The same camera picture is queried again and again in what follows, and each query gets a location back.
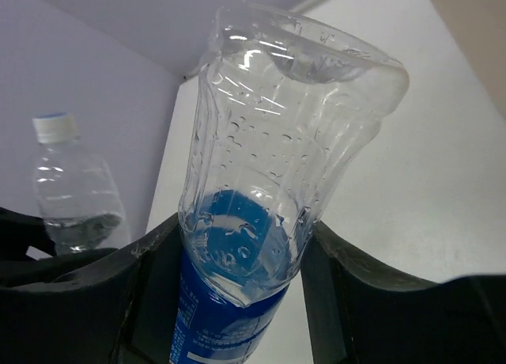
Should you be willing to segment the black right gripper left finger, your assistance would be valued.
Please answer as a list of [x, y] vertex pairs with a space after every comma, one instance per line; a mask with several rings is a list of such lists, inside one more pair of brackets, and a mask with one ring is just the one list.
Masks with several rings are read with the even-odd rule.
[[176, 216], [124, 248], [56, 256], [39, 218], [2, 209], [2, 362], [168, 362], [181, 253]]

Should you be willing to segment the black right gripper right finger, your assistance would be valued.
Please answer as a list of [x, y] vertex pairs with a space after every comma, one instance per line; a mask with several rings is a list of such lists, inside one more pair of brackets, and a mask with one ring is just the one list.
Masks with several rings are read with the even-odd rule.
[[502, 363], [505, 277], [431, 282], [319, 222], [301, 266], [316, 363]]

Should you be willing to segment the clear unlabelled plastic bottle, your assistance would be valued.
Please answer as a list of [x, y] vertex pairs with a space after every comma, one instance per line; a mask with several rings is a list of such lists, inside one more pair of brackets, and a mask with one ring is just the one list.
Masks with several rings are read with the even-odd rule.
[[34, 192], [55, 253], [129, 245], [129, 222], [108, 164], [83, 144], [73, 116], [39, 116], [32, 125], [40, 146]]

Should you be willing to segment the blue label plastic bottle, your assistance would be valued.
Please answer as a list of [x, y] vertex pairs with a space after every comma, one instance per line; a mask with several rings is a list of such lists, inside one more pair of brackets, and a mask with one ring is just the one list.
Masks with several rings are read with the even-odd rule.
[[169, 360], [243, 363], [409, 75], [355, 36], [248, 3], [217, 11], [200, 64]]

